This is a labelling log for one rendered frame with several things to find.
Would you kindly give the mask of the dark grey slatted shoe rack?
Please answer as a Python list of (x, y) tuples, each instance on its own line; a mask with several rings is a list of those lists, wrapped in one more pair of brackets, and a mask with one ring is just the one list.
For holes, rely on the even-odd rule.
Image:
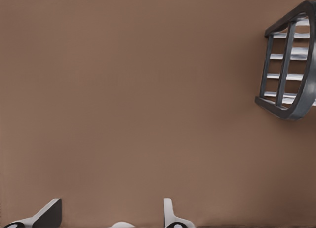
[(316, 0), (306, 0), (265, 30), (268, 39), (255, 103), (299, 120), (316, 105)]

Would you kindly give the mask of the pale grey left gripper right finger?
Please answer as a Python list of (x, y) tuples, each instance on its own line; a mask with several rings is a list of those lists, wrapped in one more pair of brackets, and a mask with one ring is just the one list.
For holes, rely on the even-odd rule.
[(171, 198), (163, 200), (164, 207), (164, 228), (195, 228), (193, 222), (179, 218), (174, 214)]

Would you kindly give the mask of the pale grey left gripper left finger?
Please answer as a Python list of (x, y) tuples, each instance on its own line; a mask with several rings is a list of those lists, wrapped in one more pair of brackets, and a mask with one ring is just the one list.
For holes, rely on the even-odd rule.
[(55, 198), (32, 217), (13, 221), (3, 228), (60, 228), (62, 223), (62, 199)]

